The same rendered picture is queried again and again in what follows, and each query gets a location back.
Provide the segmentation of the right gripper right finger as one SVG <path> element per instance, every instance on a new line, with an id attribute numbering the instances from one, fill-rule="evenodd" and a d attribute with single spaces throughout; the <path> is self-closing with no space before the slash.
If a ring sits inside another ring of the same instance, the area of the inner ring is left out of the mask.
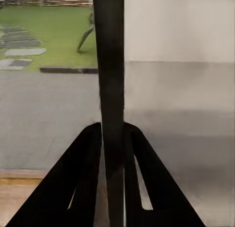
<path id="1" fill-rule="evenodd" d="M 136 156 L 153 210 L 142 208 Z M 123 128 L 126 227 L 205 227 L 142 131 Z"/>

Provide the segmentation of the poster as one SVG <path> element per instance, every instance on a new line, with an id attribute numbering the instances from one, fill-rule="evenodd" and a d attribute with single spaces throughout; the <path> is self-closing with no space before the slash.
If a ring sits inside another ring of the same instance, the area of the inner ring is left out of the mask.
<path id="1" fill-rule="evenodd" d="M 110 227 L 124 227 L 124 0 L 93 0 Z"/>

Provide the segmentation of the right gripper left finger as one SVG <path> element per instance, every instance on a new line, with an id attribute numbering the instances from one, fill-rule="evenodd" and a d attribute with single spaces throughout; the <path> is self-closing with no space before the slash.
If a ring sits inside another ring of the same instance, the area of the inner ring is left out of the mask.
<path id="1" fill-rule="evenodd" d="M 94 227 L 101 128 L 79 134 L 6 227 Z"/>

